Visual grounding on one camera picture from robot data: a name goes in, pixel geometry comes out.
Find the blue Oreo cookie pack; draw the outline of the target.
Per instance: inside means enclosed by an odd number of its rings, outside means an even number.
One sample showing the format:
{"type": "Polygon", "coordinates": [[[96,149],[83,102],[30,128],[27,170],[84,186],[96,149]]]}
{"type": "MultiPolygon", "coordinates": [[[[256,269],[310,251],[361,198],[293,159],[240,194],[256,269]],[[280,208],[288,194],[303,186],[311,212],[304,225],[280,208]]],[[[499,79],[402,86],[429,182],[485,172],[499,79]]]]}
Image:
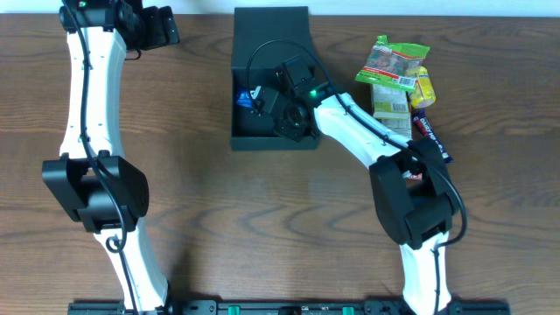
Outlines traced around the blue Oreo cookie pack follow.
{"type": "Polygon", "coordinates": [[[235,97],[235,105],[238,107],[252,109],[254,90],[240,87],[235,97]]]}

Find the black gift box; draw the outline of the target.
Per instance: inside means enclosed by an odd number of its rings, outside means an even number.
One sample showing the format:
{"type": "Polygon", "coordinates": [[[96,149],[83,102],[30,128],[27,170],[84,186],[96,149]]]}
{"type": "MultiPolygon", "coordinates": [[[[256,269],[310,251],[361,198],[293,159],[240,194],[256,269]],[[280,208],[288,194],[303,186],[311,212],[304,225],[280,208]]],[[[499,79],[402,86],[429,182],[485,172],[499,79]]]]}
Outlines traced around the black gift box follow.
{"type": "Polygon", "coordinates": [[[237,103],[248,82],[277,88],[276,68],[290,57],[301,57],[311,69],[316,67],[304,49],[291,42],[313,50],[308,7],[238,7],[234,10],[230,138],[234,151],[302,151],[318,147],[319,141],[311,136],[297,143],[276,135],[271,118],[254,114],[250,106],[237,103]]]}

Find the green snack mix bag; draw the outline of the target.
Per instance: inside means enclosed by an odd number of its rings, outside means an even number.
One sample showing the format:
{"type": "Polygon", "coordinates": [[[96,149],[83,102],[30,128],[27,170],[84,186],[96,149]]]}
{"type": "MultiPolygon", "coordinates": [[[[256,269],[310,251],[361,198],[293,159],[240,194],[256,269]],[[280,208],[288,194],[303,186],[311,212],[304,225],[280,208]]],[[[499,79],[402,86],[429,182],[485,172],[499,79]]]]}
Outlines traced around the green snack mix bag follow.
{"type": "Polygon", "coordinates": [[[355,80],[413,92],[417,81],[413,72],[424,63],[430,49],[427,45],[390,42],[386,35],[380,35],[355,80]]]}

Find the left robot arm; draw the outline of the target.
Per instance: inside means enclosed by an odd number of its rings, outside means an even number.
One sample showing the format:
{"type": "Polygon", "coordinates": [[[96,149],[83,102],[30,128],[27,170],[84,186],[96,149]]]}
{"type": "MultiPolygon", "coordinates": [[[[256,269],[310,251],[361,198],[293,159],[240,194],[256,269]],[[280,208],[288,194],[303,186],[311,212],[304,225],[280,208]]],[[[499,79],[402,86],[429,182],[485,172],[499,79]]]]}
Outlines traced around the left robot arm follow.
{"type": "Polygon", "coordinates": [[[172,8],[140,1],[62,0],[71,58],[69,113],[59,156],[42,179],[74,222],[103,247],[123,291],[119,302],[73,302],[70,314],[180,314],[147,233],[146,176],[125,158],[120,86],[129,53],[179,42],[172,8]]]}

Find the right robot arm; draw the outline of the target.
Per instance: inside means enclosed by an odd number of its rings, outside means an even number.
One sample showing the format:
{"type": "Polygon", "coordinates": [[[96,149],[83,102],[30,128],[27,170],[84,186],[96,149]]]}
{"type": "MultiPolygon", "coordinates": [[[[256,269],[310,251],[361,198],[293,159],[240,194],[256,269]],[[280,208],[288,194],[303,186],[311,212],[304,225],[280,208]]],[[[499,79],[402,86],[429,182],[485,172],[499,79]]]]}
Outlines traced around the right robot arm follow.
{"type": "Polygon", "coordinates": [[[367,167],[377,218],[401,252],[404,302],[415,314],[442,313],[452,301],[445,249],[461,240],[450,231],[454,214],[464,215],[466,207],[436,144],[377,122],[332,78],[318,83],[297,57],[276,75],[278,86],[249,90],[255,111],[272,117],[279,135],[293,141],[304,134],[330,137],[367,167]]]}

